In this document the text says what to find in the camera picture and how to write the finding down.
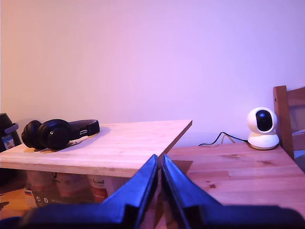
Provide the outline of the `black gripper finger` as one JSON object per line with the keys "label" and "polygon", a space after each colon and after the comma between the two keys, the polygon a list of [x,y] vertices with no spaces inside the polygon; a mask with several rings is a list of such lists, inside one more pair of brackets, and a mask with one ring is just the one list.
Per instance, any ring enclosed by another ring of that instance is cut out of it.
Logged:
{"label": "black gripper finger", "polygon": [[136,174],[102,203],[103,229],[138,229],[158,183],[158,157],[152,155]]}
{"label": "black gripper finger", "polygon": [[193,183],[167,155],[162,157],[162,195],[169,229],[207,229],[202,207],[220,205]]}

